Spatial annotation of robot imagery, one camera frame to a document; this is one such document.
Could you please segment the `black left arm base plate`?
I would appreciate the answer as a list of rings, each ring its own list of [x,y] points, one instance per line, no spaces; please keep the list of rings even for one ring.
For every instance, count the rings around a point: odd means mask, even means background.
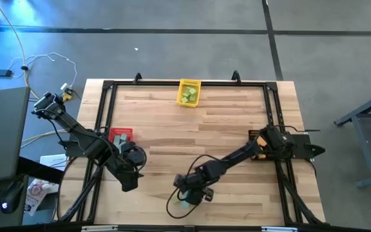
[[[64,141],[66,147],[66,155],[69,157],[87,157],[87,148],[89,144],[85,141],[66,140]]]

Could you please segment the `yellow plastic basket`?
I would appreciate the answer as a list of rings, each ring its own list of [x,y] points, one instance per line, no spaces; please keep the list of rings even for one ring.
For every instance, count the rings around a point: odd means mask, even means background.
[[[197,80],[193,80],[193,79],[181,79],[179,87],[178,87],[177,98],[176,98],[177,104],[179,104],[181,106],[196,108],[198,106],[200,90],[201,90],[201,83],[202,83],[201,81],[197,81]],[[191,102],[188,99],[187,103],[182,103],[181,98],[183,97],[183,94],[184,93],[189,93],[190,88],[194,88],[196,90],[196,93],[194,94],[196,96],[196,101]]]

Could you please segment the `black plastic basket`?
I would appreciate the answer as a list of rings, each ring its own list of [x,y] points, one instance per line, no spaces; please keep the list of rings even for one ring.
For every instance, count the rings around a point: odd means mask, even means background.
[[[264,154],[267,156],[265,160],[269,160],[269,146],[268,143],[266,146],[259,146],[257,143],[257,138],[262,137],[265,141],[266,139],[264,138],[266,129],[263,128],[261,130],[249,130],[249,144],[251,147],[249,148],[249,151],[251,152],[251,159],[252,160],[258,160],[256,157],[259,154]]]

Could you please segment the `black metal table frame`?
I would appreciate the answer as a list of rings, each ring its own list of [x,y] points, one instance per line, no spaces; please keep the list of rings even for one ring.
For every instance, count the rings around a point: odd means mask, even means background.
[[[138,188],[123,192],[104,171],[91,193],[97,207],[85,205],[82,219],[93,224],[185,226],[281,226],[284,223],[275,165],[247,159],[229,169],[213,185],[214,199],[199,206],[172,204],[173,181],[190,165],[222,158],[243,146],[249,130],[270,123],[303,129],[292,81],[207,81],[196,108],[176,102],[174,80],[90,79],[86,82],[78,121],[131,128],[133,140],[147,153]]]

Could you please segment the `red plastic basket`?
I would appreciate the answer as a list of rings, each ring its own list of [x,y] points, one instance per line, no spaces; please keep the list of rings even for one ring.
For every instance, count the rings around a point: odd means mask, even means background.
[[[128,139],[126,142],[120,142],[118,146],[116,146],[119,151],[122,151],[122,147],[125,143],[129,142],[133,138],[133,130],[131,128],[111,128],[108,135],[108,140],[113,143],[114,136],[115,135],[122,135],[126,134],[128,136]]]

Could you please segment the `printed snack bag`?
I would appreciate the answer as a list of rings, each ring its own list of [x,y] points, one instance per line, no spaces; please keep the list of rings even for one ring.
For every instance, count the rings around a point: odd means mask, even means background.
[[[26,191],[24,212],[33,216],[44,197],[52,193],[56,184],[45,180],[34,179]]]

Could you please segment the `white paper sheet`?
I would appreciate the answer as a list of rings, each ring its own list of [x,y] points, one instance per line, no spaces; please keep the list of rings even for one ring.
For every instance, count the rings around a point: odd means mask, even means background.
[[[64,171],[68,158],[65,154],[41,156],[39,163],[51,168]]]

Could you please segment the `black desk bar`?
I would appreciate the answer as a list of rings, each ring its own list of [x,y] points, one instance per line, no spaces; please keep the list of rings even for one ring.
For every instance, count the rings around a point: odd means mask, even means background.
[[[18,159],[16,175],[28,175],[36,179],[60,184],[63,173],[64,172],[61,170],[40,164],[24,157],[19,157]]]

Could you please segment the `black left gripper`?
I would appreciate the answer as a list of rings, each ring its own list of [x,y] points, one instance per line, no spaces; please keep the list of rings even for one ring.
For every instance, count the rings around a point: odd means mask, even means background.
[[[144,175],[139,174],[134,163],[113,161],[113,165],[115,166],[113,176],[121,183],[123,192],[138,188],[138,179],[144,177]]]

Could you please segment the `yellow and white plug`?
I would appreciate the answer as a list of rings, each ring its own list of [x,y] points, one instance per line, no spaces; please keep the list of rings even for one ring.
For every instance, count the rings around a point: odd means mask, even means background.
[[[68,85],[67,83],[64,83],[61,86],[61,91],[62,91],[61,98],[64,102],[72,100],[73,90],[72,90],[72,87],[70,85]]]

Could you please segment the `grey desk panel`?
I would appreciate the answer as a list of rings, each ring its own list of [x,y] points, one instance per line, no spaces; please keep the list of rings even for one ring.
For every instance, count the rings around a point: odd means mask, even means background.
[[[19,158],[30,90],[0,90],[0,180],[13,177]]]

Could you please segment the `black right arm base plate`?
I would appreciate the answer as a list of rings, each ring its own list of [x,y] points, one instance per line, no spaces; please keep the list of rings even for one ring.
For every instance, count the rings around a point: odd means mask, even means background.
[[[311,143],[309,135],[286,133],[284,137],[290,159],[313,159],[325,152],[325,148]]]

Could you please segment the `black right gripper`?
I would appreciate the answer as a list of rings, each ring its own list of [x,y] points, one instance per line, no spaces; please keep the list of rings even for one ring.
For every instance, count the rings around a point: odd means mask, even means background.
[[[174,187],[184,187],[184,200],[192,205],[199,205],[203,200],[211,202],[214,191],[207,185],[206,179],[201,173],[193,173],[188,176],[176,174]]]

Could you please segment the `silver metal bracket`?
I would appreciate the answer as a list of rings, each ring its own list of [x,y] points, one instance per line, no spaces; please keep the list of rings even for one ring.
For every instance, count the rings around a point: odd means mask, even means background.
[[[81,227],[81,232],[116,232],[116,231],[118,231],[118,226],[114,225],[91,225]]]
[[[262,232],[298,232],[296,227],[262,226]]]

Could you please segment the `black computer mouse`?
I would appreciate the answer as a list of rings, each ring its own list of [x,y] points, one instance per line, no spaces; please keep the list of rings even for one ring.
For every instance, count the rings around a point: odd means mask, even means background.
[[[1,211],[4,214],[13,213],[19,206],[24,182],[15,180],[9,184],[1,199]]]

